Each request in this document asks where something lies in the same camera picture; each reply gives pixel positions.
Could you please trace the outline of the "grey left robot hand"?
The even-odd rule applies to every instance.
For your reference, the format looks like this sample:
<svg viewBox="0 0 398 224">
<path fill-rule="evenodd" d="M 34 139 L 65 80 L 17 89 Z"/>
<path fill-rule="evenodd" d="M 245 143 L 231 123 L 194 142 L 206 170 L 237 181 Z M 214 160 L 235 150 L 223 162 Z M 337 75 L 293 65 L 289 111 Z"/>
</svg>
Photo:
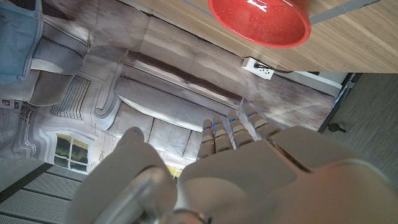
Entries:
<svg viewBox="0 0 398 224">
<path fill-rule="evenodd" d="M 397 190 L 351 149 L 248 106 L 203 123 L 195 162 L 174 179 L 137 127 L 81 183 L 66 223 L 396 223 Z"/>
</svg>

